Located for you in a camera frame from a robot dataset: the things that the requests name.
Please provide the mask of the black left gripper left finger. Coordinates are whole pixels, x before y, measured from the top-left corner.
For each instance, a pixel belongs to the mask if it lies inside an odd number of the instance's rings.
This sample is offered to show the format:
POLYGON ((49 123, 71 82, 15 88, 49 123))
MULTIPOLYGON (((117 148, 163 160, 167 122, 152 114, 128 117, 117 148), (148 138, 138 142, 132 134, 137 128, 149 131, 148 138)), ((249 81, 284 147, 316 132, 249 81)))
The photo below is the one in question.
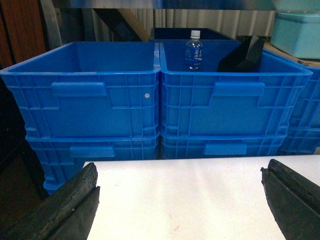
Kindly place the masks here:
POLYGON ((86 240, 99 205, 98 171, 90 162, 34 211, 1 233, 2 240, 86 240))

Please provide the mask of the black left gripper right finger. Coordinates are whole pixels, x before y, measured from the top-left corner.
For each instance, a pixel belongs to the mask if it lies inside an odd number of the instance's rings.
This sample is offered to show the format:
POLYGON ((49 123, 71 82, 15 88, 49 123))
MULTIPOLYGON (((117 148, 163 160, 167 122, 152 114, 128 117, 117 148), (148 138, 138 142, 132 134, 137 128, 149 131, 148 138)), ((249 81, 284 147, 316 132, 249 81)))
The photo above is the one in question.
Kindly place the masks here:
POLYGON ((285 239, 318 240, 320 187, 276 159, 260 171, 267 204, 285 239))

